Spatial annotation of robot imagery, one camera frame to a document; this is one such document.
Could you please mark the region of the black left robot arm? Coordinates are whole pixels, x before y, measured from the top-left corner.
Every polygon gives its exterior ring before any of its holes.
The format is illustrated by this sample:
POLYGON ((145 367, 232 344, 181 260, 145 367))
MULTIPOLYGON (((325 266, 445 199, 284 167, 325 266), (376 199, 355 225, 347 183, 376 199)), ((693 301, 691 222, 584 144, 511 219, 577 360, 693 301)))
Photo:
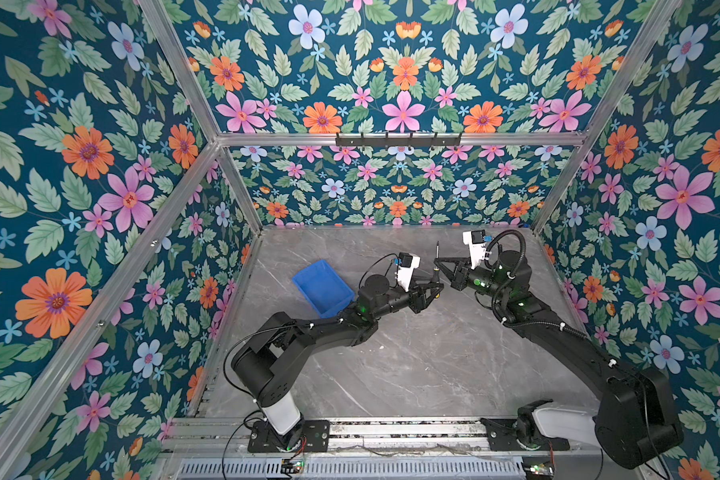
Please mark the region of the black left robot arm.
POLYGON ((437 275, 396 286, 383 275, 371 275, 357 298, 333 317, 294 319, 284 312, 270 316, 232 357, 232 371, 252 394, 270 430, 289 442, 301 434, 304 423, 291 390, 312 355, 366 342, 382 317, 405 309, 418 314, 443 289, 437 275))

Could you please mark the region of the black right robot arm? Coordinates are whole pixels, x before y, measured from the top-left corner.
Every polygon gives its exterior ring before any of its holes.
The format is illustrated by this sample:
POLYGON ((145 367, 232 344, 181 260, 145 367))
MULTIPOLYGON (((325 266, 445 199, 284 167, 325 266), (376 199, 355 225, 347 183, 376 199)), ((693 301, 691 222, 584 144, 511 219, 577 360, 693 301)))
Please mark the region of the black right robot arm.
POLYGON ((468 257, 435 261, 452 288, 489 299, 487 309, 506 328, 540 346, 572 371, 598 399, 596 409, 538 400, 517 413, 515 434, 525 446, 547 439, 595 445, 625 469, 680 446, 685 439, 669 379, 655 367, 616 359, 571 327, 530 288, 525 256, 507 250, 489 267, 468 257))

